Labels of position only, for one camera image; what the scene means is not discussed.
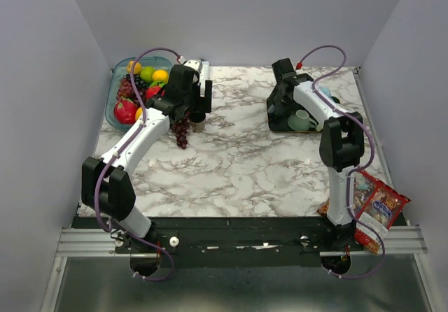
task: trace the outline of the white wall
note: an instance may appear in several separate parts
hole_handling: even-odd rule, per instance
[[[38,311],[110,69],[74,0],[0,0],[0,311]]]
[[[448,0],[400,0],[361,69],[395,188],[448,304]]]
[[[398,0],[76,0],[109,65],[154,46],[219,65],[270,65],[325,43],[360,65]],[[321,52],[312,65],[334,65]]]

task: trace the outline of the red apple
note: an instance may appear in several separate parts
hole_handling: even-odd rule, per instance
[[[156,95],[159,90],[161,90],[162,88],[160,86],[152,86],[149,87],[148,90],[146,90],[146,99],[149,100],[151,97],[153,97],[154,95]]]

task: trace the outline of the red snack bag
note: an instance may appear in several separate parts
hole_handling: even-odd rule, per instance
[[[398,194],[370,174],[364,171],[356,174],[353,194],[356,218],[373,228],[382,239],[409,201],[407,197]],[[379,240],[370,229],[357,224],[355,240],[370,252],[378,253]]]

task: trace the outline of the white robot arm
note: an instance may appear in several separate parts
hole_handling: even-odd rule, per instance
[[[209,64],[200,60],[173,66],[169,81],[164,86],[164,96],[155,95],[146,102],[146,119],[143,120],[143,115],[140,116],[121,140],[100,159],[89,157],[84,161],[81,195],[84,204],[95,207],[95,184],[106,163],[114,157],[115,160],[105,176],[108,181],[101,181],[101,212],[133,235],[151,240],[151,220],[135,206],[130,175],[150,147],[186,112],[210,113],[211,81],[207,80],[208,70]],[[144,125],[143,129],[126,144],[141,125]]]
[[[330,177],[327,216],[334,226],[347,225],[352,221],[347,210],[347,195],[352,204],[354,188],[354,178],[347,178],[347,174],[364,154],[363,131],[350,119],[334,112],[330,106],[336,108],[336,103],[323,94],[320,94],[323,97],[318,96],[312,89],[313,78],[305,73],[297,74],[289,59],[273,63],[272,69],[276,86],[267,99],[268,113],[281,122],[297,108],[303,108],[317,121],[316,131],[322,132],[319,152]],[[337,109],[347,113],[341,106]],[[350,115],[360,122],[363,120],[359,113]]]

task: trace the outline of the cup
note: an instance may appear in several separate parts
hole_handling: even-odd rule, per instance
[[[288,118],[289,127],[296,132],[307,132],[317,127],[317,122],[310,118],[308,112],[299,110]]]
[[[193,132],[203,132],[205,128],[205,113],[191,113],[190,125]]]

